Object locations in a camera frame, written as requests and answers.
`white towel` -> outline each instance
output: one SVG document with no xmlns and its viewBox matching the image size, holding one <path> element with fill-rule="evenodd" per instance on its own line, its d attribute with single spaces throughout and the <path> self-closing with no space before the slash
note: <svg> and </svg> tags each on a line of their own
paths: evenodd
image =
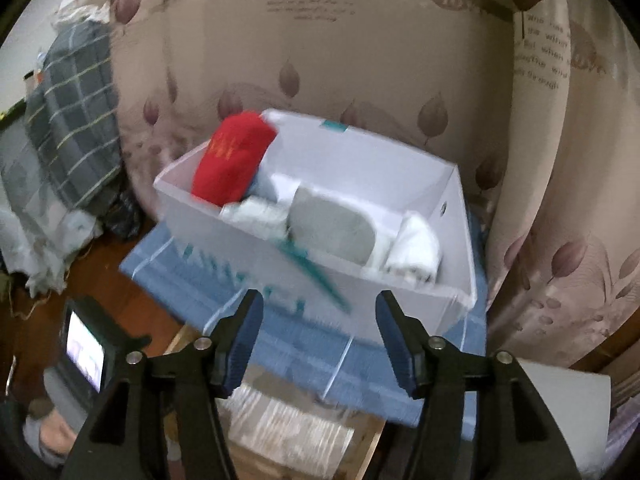
<svg viewBox="0 0 640 480">
<path fill-rule="evenodd" d="M 417 284 L 435 282 L 442 259 L 440 242 L 427 221 L 407 212 L 385 262 L 386 272 Z"/>
<path fill-rule="evenodd" d="M 241 203 L 226 204 L 220 218 L 263 240 L 287 238 L 287 207 L 250 196 Z"/>
</svg>

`small screen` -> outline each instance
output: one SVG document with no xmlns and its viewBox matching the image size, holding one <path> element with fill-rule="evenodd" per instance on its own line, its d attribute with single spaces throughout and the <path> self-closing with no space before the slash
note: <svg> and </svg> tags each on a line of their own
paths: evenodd
<svg viewBox="0 0 640 480">
<path fill-rule="evenodd" d="M 69 319 L 66 354 L 99 392 L 102 381 L 102 366 L 104 365 L 104 349 L 75 312 L 71 313 Z"/>
</svg>

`white wall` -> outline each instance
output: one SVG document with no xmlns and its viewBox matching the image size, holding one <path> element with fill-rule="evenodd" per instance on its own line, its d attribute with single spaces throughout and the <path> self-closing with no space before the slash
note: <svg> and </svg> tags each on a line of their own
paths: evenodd
<svg viewBox="0 0 640 480">
<path fill-rule="evenodd" d="M 24 98 L 22 78 L 56 39 L 51 17 L 60 1 L 31 0 L 0 47 L 0 112 Z"/>
</svg>

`white plastic bag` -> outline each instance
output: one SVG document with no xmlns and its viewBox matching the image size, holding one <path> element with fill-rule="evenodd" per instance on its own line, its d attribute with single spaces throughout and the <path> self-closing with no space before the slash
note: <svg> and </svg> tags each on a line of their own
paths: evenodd
<svg viewBox="0 0 640 480">
<path fill-rule="evenodd" d="M 84 20 L 109 23 L 111 0 L 62 0 L 51 25 L 60 32 L 67 25 Z"/>
</svg>

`wooden floor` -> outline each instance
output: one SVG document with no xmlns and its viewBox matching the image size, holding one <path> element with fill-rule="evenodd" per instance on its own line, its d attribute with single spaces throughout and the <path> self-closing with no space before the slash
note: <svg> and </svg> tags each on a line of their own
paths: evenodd
<svg viewBox="0 0 640 480">
<path fill-rule="evenodd" d="M 151 228 L 149 222 L 144 231 Z M 44 395 L 42 371 L 56 361 L 62 309 L 66 298 L 71 296 L 93 296 L 131 335 L 150 334 L 153 342 L 145 350 L 147 354 L 158 355 L 164 351 L 180 325 L 144 290 L 118 271 L 120 262 L 139 240 L 122 243 L 111 234 L 101 236 L 84 258 L 72 264 L 64 293 L 53 293 L 46 304 L 36 308 L 29 320 L 12 319 L 7 310 L 0 312 L 3 389 L 15 354 L 18 358 L 13 386 L 15 397 L 20 402 L 30 402 Z M 15 291 L 15 311 L 28 312 L 32 304 L 33 300 L 23 288 Z"/>
</svg>

